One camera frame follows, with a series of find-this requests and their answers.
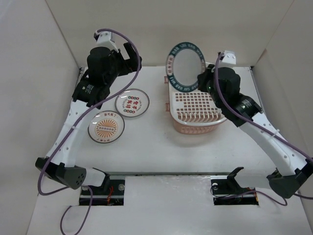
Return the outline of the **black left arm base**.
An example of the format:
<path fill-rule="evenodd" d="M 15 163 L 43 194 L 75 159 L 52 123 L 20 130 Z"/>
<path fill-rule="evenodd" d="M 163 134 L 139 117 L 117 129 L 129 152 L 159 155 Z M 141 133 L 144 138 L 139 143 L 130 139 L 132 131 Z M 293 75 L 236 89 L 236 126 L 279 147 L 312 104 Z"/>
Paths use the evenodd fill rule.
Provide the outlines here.
<path fill-rule="evenodd" d="M 94 187 L 90 186 L 92 190 L 92 206 L 123 206 L 125 180 L 111 179 L 107 186 Z"/>

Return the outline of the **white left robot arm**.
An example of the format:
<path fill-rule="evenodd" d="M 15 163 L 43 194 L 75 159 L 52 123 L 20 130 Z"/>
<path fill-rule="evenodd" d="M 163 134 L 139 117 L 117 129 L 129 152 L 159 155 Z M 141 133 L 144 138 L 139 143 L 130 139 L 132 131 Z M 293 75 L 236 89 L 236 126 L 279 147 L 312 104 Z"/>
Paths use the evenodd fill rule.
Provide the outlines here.
<path fill-rule="evenodd" d="M 132 72 L 139 74 L 142 58 L 137 48 L 131 42 L 125 43 L 124 48 L 128 59 L 124 59 L 116 48 L 95 47 L 90 51 L 88 69 L 74 90 L 70 110 L 58 138 L 47 155 L 35 162 L 41 172 L 37 184 L 39 194 L 45 195 L 41 188 L 44 176 L 64 185 L 64 188 L 92 186 L 98 194 L 109 190 L 110 177 L 107 173 L 77 166 L 76 158 L 91 120 L 104 102 L 115 97 L 110 94 L 115 79 Z"/>

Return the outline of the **green rimmed white plate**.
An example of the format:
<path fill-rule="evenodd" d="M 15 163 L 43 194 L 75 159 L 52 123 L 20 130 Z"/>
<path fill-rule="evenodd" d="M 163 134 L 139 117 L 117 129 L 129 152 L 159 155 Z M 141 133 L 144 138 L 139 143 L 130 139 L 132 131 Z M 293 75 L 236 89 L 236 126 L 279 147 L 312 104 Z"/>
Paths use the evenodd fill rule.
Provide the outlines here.
<path fill-rule="evenodd" d="M 166 75 L 172 87 L 182 93 L 190 93 L 199 86 L 197 76 L 205 71 L 202 51 L 191 42 L 175 45 L 166 59 Z"/>

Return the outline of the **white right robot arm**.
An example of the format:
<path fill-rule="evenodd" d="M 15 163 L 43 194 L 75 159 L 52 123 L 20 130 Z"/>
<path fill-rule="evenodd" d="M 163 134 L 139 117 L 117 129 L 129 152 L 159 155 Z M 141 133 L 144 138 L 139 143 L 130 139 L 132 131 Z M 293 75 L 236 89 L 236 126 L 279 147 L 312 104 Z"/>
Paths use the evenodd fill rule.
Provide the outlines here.
<path fill-rule="evenodd" d="M 209 93 L 214 104 L 236 127 L 249 135 L 275 164 L 266 178 L 238 174 L 237 168 L 226 180 L 226 187 L 237 193 L 245 187 L 269 188 L 291 198 L 313 174 L 313 159 L 287 142 L 267 119 L 253 98 L 240 92 L 240 76 L 232 68 L 210 64 L 198 75 L 201 92 Z"/>

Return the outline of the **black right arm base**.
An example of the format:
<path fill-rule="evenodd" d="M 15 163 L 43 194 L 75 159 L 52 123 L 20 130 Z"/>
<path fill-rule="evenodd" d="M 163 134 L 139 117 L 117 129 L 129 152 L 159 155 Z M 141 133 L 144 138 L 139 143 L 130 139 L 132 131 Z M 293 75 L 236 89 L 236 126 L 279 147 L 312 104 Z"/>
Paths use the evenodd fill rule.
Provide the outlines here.
<path fill-rule="evenodd" d="M 244 168 L 237 167 L 228 175 L 210 177 L 210 193 L 215 206 L 259 205 L 255 188 L 242 188 L 235 180 L 242 169 Z"/>

